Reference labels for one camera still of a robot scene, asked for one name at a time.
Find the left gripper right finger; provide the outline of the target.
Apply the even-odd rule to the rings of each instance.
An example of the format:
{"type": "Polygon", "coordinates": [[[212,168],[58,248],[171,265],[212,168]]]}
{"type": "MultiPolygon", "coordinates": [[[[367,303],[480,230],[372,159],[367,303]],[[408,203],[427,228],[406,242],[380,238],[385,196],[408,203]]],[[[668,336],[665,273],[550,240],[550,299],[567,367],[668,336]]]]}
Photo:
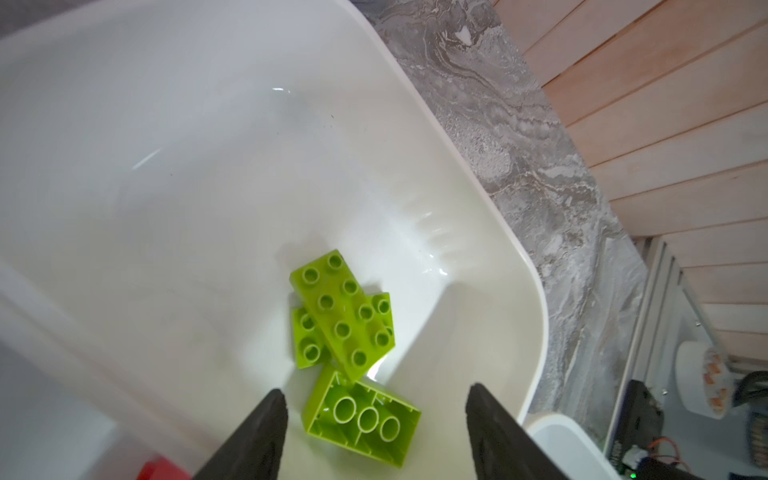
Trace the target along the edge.
{"type": "Polygon", "coordinates": [[[566,479],[481,383],[470,387],[465,406],[478,479],[566,479]]]}

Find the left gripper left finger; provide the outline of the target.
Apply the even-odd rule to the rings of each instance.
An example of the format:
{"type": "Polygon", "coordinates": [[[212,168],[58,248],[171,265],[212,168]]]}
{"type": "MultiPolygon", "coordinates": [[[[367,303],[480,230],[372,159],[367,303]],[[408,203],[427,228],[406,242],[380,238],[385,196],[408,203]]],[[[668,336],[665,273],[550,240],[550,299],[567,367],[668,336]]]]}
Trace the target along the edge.
{"type": "Polygon", "coordinates": [[[276,479],[287,428],[285,396],[273,389],[192,478],[276,479]]]}

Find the green brick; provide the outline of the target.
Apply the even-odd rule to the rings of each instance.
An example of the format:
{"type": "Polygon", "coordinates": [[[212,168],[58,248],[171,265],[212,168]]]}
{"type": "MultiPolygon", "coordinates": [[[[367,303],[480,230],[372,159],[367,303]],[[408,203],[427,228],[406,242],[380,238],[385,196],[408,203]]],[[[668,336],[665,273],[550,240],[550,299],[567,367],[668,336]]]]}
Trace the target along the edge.
{"type": "Polygon", "coordinates": [[[383,324],[374,319],[367,299],[346,260],[333,250],[291,272],[290,283],[314,326],[320,329],[334,365],[347,378],[357,381],[380,358],[373,337],[388,339],[383,324]]]}
{"type": "Polygon", "coordinates": [[[370,379],[352,381],[326,364],[304,407],[302,423],[310,436],[400,468],[421,415],[419,408],[370,379]]]}
{"type": "MultiPolygon", "coordinates": [[[[396,345],[390,294],[382,292],[368,296],[367,299],[374,307],[374,319],[383,324],[388,334],[388,339],[379,333],[373,337],[375,348],[379,349],[380,358],[382,358],[396,345]]],[[[330,363],[331,352],[324,343],[320,329],[314,326],[313,320],[303,306],[291,310],[291,323],[296,368],[302,370],[330,363]]]]}

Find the small red square brick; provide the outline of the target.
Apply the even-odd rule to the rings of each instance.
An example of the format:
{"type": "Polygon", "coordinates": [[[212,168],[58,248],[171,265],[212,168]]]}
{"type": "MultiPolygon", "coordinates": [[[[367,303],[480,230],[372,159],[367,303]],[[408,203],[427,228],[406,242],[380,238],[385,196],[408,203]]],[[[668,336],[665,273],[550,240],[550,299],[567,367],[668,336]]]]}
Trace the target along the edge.
{"type": "Polygon", "coordinates": [[[190,480],[191,476],[164,457],[146,462],[136,480],[190,480]]]}

